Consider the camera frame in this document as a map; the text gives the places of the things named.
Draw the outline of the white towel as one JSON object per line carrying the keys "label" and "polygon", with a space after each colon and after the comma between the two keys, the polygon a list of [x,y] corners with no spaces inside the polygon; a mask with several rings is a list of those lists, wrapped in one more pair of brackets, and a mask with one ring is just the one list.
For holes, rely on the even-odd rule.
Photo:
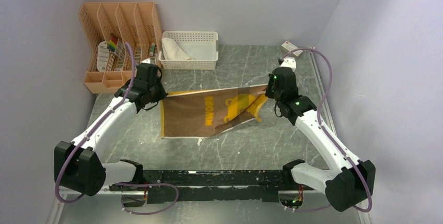
{"label": "white towel", "polygon": [[164,58],[170,61],[190,61],[194,60],[193,57],[185,53],[181,49],[176,41],[171,38],[162,38],[162,49]]}

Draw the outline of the brown and yellow towel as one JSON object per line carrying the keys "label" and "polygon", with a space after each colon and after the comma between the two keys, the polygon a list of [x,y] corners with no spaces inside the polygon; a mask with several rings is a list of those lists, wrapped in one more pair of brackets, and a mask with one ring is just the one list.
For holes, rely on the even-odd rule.
{"label": "brown and yellow towel", "polygon": [[171,92],[160,103],[162,138],[208,138],[256,120],[266,84]]}

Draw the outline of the white plastic basket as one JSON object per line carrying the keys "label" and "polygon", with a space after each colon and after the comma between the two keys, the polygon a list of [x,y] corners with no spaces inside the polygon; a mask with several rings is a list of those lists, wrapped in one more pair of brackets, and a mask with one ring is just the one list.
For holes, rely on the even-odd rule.
{"label": "white plastic basket", "polygon": [[215,31],[164,31],[162,38],[171,38],[190,61],[170,61],[164,58],[161,39],[159,61],[164,69],[170,70],[214,70],[219,57],[218,33]]}

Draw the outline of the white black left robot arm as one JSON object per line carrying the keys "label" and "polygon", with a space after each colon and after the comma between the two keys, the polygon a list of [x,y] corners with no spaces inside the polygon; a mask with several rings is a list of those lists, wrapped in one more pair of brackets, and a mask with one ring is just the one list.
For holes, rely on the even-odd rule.
{"label": "white black left robot arm", "polygon": [[145,182],[143,166],[122,159],[103,163],[104,151],[116,142],[116,136],[128,120],[147,104],[157,105],[167,93],[161,82],[162,70],[154,64],[141,63],[134,78],[115,92],[106,110],[80,135],[54,148],[55,192],[65,187],[81,195],[94,196],[104,186],[125,184],[136,191]]}

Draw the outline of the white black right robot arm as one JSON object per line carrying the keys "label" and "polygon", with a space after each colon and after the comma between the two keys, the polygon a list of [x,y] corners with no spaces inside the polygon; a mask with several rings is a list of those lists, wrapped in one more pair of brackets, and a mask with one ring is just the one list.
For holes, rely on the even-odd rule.
{"label": "white black right robot arm", "polygon": [[275,100],[280,117],[297,127],[314,145],[326,162],[322,170],[300,159],[284,165],[282,184],[289,190],[300,184],[324,194],[329,205],[343,212],[367,201],[366,212],[371,210],[374,190],[375,165],[362,161],[353,154],[325,124],[320,109],[298,92],[295,72],[289,67],[278,67],[269,75],[265,92]]}

